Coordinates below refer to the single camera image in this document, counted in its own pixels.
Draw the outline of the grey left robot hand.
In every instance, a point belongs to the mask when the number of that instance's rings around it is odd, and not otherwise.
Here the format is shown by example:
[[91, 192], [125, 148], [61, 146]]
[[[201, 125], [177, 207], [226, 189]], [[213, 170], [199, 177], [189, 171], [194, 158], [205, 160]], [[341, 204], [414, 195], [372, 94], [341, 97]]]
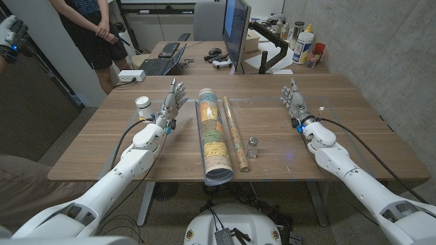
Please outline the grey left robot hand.
[[160, 111], [155, 118], [155, 124], [166, 130], [168, 127], [175, 130], [176, 116], [183, 104], [189, 98], [186, 96], [184, 82], [178, 83], [172, 79], [170, 90], [161, 103]]

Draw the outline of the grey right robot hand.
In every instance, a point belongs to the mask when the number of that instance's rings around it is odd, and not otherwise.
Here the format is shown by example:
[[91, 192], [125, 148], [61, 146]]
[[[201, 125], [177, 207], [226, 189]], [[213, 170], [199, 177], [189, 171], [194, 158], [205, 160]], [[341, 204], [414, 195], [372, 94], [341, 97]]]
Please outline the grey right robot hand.
[[308, 111], [307, 104], [299, 93], [294, 78], [291, 79], [291, 87], [284, 86], [281, 92], [283, 93], [281, 101], [291, 116], [291, 124], [294, 129], [303, 128], [314, 122], [315, 117]]

